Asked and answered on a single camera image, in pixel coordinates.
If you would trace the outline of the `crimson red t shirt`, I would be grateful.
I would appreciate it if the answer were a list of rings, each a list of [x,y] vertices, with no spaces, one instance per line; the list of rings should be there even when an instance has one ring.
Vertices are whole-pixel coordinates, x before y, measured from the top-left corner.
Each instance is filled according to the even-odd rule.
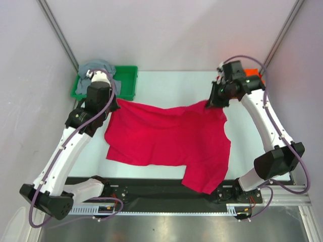
[[[206,101],[190,106],[159,108],[119,100],[104,139],[107,159],[137,166],[185,166],[182,184],[210,194],[225,179],[231,142],[227,117]]]

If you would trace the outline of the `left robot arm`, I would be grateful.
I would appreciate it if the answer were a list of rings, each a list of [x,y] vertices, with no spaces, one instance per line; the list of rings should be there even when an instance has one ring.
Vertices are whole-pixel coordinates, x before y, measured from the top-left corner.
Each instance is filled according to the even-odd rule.
[[[30,204],[28,220],[32,227],[38,227],[33,223],[34,209],[62,220],[76,204],[92,199],[105,202],[111,197],[107,180],[97,175],[75,185],[65,182],[83,148],[108,114],[118,108],[114,84],[90,84],[86,98],[69,113],[59,144],[45,168],[33,183],[22,184],[19,190]]]

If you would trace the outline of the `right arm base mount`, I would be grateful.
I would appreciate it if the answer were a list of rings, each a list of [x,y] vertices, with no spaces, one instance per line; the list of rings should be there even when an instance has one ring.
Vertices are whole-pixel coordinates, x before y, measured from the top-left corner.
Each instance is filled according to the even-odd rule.
[[[263,202],[262,195],[259,190],[253,189],[244,191],[240,187],[238,180],[224,180],[215,189],[216,201],[218,203],[230,204],[261,204]]]

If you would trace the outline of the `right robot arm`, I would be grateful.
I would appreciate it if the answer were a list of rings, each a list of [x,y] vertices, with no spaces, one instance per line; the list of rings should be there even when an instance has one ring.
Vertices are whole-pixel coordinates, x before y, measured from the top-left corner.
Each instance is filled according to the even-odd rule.
[[[223,108],[229,106],[231,99],[238,99],[248,111],[260,135],[264,154],[254,160],[253,168],[235,181],[233,197],[245,202],[251,196],[251,190],[274,182],[285,190],[296,194],[275,178],[293,171],[297,165],[303,165],[302,155],[305,148],[301,142],[294,142],[284,130],[274,113],[267,96],[267,90],[259,76],[242,77],[227,80],[219,75],[212,82],[207,107]]]

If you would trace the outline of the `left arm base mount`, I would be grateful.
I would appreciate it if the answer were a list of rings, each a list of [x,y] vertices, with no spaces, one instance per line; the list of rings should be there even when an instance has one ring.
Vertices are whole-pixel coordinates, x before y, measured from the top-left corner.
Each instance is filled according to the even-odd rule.
[[[103,190],[99,196],[100,200],[107,200],[110,197],[118,198],[123,203],[127,203],[128,187],[122,185],[114,185],[109,179],[100,176],[93,176],[93,179],[98,180],[103,184]]]

